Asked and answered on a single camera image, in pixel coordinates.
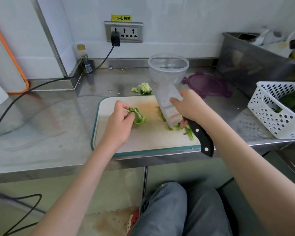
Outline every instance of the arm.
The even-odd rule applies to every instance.
[[[70,236],[78,233],[106,165],[129,137],[135,115],[128,115],[123,108],[129,109],[129,106],[117,101],[100,143],[74,182],[33,229],[31,236]]]
[[[171,102],[210,135],[260,221],[276,235],[295,235],[295,184],[248,146],[194,91],[182,90],[181,95],[181,102],[175,98]]]

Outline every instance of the red shoe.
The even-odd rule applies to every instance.
[[[128,226],[127,226],[127,236],[129,236],[129,234],[131,233],[133,226],[138,221],[139,217],[140,217],[139,209],[133,211],[132,214],[130,215]]]

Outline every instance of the forearm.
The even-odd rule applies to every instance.
[[[197,122],[207,131],[225,164],[264,225],[295,235],[295,184],[254,151],[212,109]]]
[[[102,172],[113,154],[114,149],[99,144],[80,174],[47,211],[31,236],[76,235]]]

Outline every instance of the black plug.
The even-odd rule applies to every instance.
[[[120,46],[120,33],[119,31],[111,32],[111,45],[112,46]]]

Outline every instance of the stainless steel countertop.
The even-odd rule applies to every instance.
[[[211,71],[189,68],[186,75],[200,69]],[[19,99],[0,124],[0,183],[76,174],[91,154],[98,103],[136,95],[131,87],[142,82],[156,88],[148,68],[99,69],[83,77],[74,91],[39,91]],[[231,98],[207,97],[205,102],[249,145],[263,154],[291,142],[275,139],[247,109],[249,99],[235,87],[229,89]],[[0,116],[10,102],[0,105]],[[113,158],[106,170],[208,159],[199,150]]]

